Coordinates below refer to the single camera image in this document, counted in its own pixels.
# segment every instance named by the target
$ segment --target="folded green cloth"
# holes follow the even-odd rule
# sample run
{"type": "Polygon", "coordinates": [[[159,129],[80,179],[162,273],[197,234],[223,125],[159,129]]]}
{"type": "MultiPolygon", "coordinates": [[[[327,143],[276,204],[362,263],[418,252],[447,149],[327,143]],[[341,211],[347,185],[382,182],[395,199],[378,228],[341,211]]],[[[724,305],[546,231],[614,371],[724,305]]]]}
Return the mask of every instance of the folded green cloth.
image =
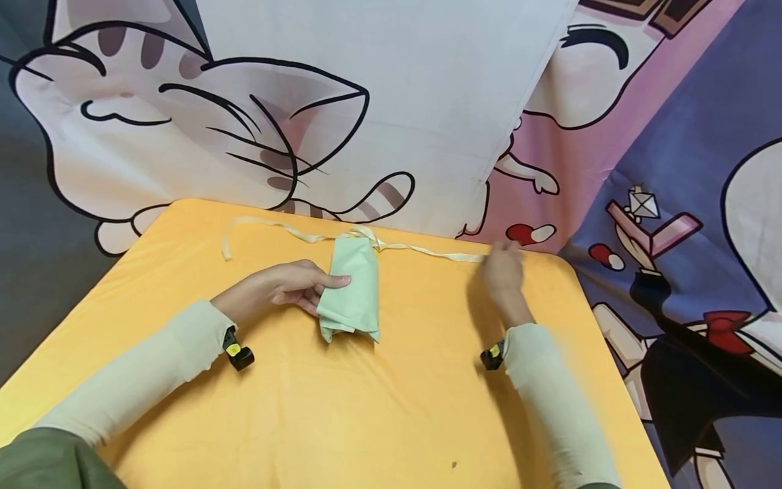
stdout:
{"type": "Polygon", "coordinates": [[[334,241],[331,275],[350,275],[342,289],[326,289],[317,306],[321,335],[331,343],[334,333],[367,333],[380,342],[378,329],[378,258],[367,238],[334,241]]]}

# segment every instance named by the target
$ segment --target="black skirt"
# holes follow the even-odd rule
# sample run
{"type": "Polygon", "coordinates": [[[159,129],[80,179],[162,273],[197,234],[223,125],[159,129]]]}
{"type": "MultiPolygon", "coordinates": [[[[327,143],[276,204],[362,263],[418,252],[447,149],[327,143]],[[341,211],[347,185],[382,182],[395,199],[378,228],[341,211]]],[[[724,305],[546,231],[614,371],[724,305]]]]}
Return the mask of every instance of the black skirt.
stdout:
{"type": "Polygon", "coordinates": [[[665,463],[675,474],[695,448],[725,451],[714,429],[717,419],[782,418],[782,377],[668,319],[662,305],[670,295],[660,275],[636,273],[630,287],[630,297],[663,331],[649,347],[640,377],[665,463]]]}

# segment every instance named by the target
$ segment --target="yellow button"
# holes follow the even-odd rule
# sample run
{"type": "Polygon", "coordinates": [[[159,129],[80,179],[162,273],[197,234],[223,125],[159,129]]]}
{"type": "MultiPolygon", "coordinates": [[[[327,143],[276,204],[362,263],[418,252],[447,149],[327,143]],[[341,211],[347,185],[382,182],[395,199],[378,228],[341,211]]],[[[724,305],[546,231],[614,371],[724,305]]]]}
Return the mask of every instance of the yellow button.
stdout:
{"type": "Polygon", "coordinates": [[[233,343],[231,345],[228,345],[228,348],[225,349],[225,351],[228,352],[229,355],[232,357],[235,357],[236,354],[241,350],[242,347],[239,346],[239,343],[233,343]]]}

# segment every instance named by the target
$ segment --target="purple fabric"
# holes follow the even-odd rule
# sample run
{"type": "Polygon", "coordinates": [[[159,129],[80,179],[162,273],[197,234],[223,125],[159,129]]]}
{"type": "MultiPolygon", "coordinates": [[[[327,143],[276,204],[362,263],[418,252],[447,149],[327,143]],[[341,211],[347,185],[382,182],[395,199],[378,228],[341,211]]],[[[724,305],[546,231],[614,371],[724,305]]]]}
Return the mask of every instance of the purple fabric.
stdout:
{"type": "MultiPolygon", "coordinates": [[[[640,336],[660,330],[629,298],[638,265],[622,247],[605,210],[611,200],[627,205],[633,185],[655,194],[659,205],[660,219],[641,223],[646,231],[682,212],[703,224],[655,260],[673,287],[664,306],[671,319],[699,322],[709,311],[759,315],[769,308],[729,246],[720,199],[737,164],[782,136],[782,111],[776,107],[782,102],[780,18],[782,3],[746,1],[619,161],[580,229],[560,252],[576,268],[590,304],[610,304],[640,336]],[[625,268],[611,270],[593,259],[589,249],[596,243],[619,255],[625,268]]],[[[782,448],[775,448],[774,441],[782,437],[782,420],[728,418],[718,420],[715,428],[735,489],[778,487],[782,448]]],[[[650,436],[660,453],[653,431],[650,436]]],[[[673,486],[701,487],[690,464],[674,476],[673,486]]]]}

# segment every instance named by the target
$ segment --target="striped cat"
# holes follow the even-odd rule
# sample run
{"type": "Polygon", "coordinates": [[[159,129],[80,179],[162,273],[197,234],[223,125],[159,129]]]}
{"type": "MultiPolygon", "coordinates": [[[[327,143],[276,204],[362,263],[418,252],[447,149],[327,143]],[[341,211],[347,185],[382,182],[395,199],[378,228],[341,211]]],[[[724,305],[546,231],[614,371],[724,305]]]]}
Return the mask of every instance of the striped cat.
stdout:
{"type": "Polygon", "coordinates": [[[408,172],[326,164],[361,125],[365,88],[302,63],[215,61],[173,0],[50,9],[45,47],[10,80],[48,139],[52,187],[99,220],[106,253],[127,250],[177,199],[360,223],[410,199],[408,172]]]}

